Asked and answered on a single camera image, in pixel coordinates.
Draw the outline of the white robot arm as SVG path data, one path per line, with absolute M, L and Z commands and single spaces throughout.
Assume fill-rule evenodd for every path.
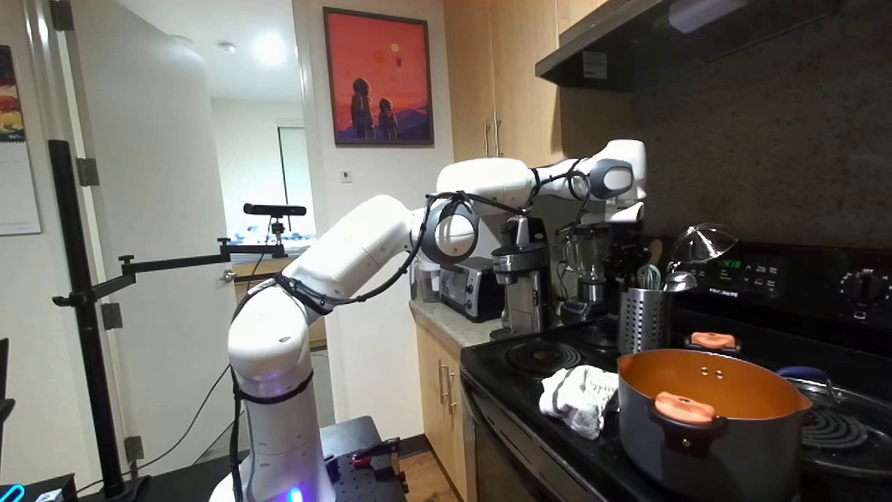
M 607 139 L 597 153 L 531 167 L 487 155 L 453 160 L 420 208 L 374 195 L 326 229 L 280 276 L 250 287 L 230 322 L 234 395 L 249 410 L 249 455 L 232 455 L 209 502 L 335 502 L 315 411 L 310 325 L 386 291 L 418 254 L 464 261 L 480 208 L 522 213 L 539 198 L 606 199 L 607 223 L 643 216 L 646 148 Z

